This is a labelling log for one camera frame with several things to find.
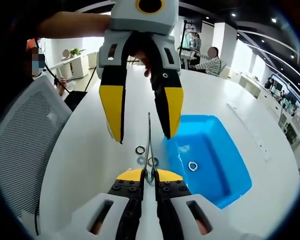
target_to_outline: ceiling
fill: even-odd
[[[284,17],[284,12],[280,12],[278,7],[269,2],[271,1],[180,0],[179,14],[184,17],[203,15],[204,19],[209,17],[205,21],[210,24],[214,24],[216,21],[227,21],[234,24],[239,30],[238,39],[279,57],[300,74],[300,44],[297,35],[294,34],[294,28]],[[109,0],[65,0],[64,6],[66,11],[77,11],[88,7],[86,8],[88,12],[101,13],[110,11],[113,2]],[[282,72],[300,90],[300,76],[298,73],[270,54],[259,51],[256,48],[252,48],[252,50],[264,59],[267,64]]]

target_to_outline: office chair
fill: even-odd
[[[0,122],[0,189],[20,218],[23,211],[36,211],[46,166],[72,111],[47,76],[33,81],[10,106]]]

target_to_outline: metal ring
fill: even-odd
[[[155,166],[155,167],[159,165],[159,160],[158,160],[158,158],[156,158],[155,156],[153,157],[153,161],[154,161],[154,166]],[[148,165],[149,165],[150,167],[153,166],[153,165],[152,165],[152,157],[149,157],[149,159],[148,159]]]
[[[190,169],[190,171],[195,172],[198,169],[198,164],[194,161],[190,161],[188,164],[188,168]]]
[[[136,154],[138,154],[138,155],[142,155],[142,154],[144,154],[146,152],[146,149],[145,149],[145,147],[144,146],[137,146],[136,148],[135,148],[135,153]]]
[[[140,165],[144,165],[145,164],[145,158],[143,156],[139,156],[137,159],[136,159],[136,162]]]

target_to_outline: yellow circle marking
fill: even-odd
[[[143,13],[143,14],[157,14],[158,12],[161,11],[161,9],[163,9],[165,7],[165,0],[160,0],[161,1],[161,7],[158,11],[155,11],[155,12],[145,12],[143,10],[141,10],[141,8],[139,7],[139,3],[140,3],[141,0],[136,0],[136,8],[139,10],[139,12]]]

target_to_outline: blue tray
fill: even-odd
[[[252,187],[246,165],[217,117],[182,115],[177,134],[164,142],[170,171],[183,177],[192,194],[203,195],[220,209]],[[197,164],[196,171],[189,162]]]

